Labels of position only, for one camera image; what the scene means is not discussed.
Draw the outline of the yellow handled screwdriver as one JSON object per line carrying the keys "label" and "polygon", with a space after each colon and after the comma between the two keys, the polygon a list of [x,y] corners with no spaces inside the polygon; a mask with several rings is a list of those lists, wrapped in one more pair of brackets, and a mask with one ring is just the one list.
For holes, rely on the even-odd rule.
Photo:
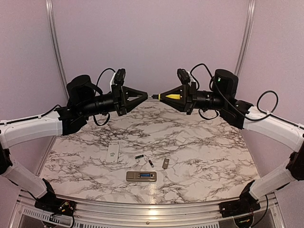
{"label": "yellow handled screwdriver", "polygon": [[[149,95],[148,97],[150,97],[152,99],[161,100],[161,94],[158,94],[158,95]],[[169,98],[169,99],[175,99],[175,100],[180,100],[182,98],[182,96],[179,95],[179,94],[169,94],[169,95],[166,95],[165,97]]]}

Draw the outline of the large white remote control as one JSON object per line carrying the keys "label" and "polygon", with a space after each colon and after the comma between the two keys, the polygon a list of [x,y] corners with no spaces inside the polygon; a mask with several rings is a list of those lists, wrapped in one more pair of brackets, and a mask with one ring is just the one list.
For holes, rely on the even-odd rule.
{"label": "large white remote control", "polygon": [[117,163],[120,151],[120,142],[119,141],[111,141],[106,155],[107,163]]}

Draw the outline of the grey battery cover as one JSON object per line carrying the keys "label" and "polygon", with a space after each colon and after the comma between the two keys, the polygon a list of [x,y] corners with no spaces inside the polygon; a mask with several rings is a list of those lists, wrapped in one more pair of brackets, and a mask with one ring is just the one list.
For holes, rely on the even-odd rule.
{"label": "grey battery cover", "polygon": [[164,161],[163,161],[163,164],[162,164],[162,168],[165,170],[168,168],[169,166],[169,159],[165,158]]}

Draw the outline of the blue battery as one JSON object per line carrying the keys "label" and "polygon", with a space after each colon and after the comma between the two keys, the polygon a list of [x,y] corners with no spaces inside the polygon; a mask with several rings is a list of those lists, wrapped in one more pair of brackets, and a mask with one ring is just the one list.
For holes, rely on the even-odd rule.
{"label": "blue battery", "polygon": [[151,176],[150,173],[140,173],[140,178],[150,178]]}

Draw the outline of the small white remote control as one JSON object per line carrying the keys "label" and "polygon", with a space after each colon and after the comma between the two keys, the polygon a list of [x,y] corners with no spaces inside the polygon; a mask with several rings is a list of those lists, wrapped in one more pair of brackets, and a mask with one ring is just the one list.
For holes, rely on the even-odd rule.
{"label": "small white remote control", "polygon": [[126,180],[129,182],[156,182],[157,173],[154,171],[128,171]]}

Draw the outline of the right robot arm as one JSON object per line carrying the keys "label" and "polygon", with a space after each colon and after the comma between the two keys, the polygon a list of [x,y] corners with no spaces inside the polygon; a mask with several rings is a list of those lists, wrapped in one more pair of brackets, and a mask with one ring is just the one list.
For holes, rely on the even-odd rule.
{"label": "right robot arm", "polygon": [[289,159],[264,177],[248,184],[236,201],[235,208],[245,213],[262,196],[304,179],[304,127],[264,112],[251,103],[235,98],[238,77],[217,69],[211,76],[211,91],[196,88],[193,75],[178,69],[181,86],[153,95],[154,99],[190,115],[193,109],[214,110],[218,116],[238,129],[253,131],[287,146],[293,152]]}

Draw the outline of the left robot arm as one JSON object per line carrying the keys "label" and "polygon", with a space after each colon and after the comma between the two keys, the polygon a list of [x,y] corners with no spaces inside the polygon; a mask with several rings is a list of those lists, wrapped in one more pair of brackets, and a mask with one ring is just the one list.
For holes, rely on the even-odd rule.
{"label": "left robot arm", "polygon": [[50,183],[37,177],[10,155],[10,147],[49,136],[77,133],[89,117],[116,112],[118,116],[131,112],[147,100],[148,94],[124,86],[125,70],[119,69],[111,79],[111,91],[104,94],[90,76],[80,75],[67,84],[69,100],[66,106],[55,106],[41,115],[0,123],[0,174],[31,193],[49,211],[56,211],[60,201]]}

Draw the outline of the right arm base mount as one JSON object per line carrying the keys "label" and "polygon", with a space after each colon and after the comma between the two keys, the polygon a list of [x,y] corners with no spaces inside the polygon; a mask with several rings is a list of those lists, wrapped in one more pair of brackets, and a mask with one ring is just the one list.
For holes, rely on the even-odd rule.
{"label": "right arm base mount", "polygon": [[258,201],[249,202],[247,200],[231,200],[219,204],[219,210],[223,218],[253,213],[260,210],[261,206]]}

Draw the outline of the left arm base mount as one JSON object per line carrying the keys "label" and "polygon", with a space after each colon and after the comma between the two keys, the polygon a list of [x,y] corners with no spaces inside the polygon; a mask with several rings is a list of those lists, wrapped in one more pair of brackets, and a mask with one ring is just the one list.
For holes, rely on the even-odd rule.
{"label": "left arm base mount", "polygon": [[36,200],[35,208],[51,212],[55,215],[72,216],[76,207],[76,202],[72,200],[53,198],[46,202]]}

